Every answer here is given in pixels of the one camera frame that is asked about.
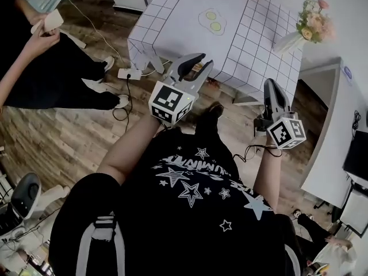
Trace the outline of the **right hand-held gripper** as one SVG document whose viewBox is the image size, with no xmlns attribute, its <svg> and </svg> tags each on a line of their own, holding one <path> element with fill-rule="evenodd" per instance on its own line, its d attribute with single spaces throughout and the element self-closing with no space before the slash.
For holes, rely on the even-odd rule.
<svg viewBox="0 0 368 276">
<path fill-rule="evenodd" d="M 278 149 L 294 148 L 306 140 L 302 121 L 290 110 L 283 88 L 273 79 L 264 83 L 264 111 L 254 119 L 254 137 L 267 133 Z"/>
</svg>

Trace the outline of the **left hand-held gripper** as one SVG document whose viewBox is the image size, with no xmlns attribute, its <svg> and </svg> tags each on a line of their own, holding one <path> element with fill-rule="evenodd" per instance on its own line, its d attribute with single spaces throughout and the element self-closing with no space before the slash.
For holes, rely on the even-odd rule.
<svg viewBox="0 0 368 276">
<path fill-rule="evenodd" d="M 210 60 L 199 72 L 191 71 L 205 56 L 205 53 L 191 53 L 172 62 L 162 80 L 156 82 L 149 99 L 152 116 L 175 125 L 188 114 L 214 65 Z"/>
</svg>

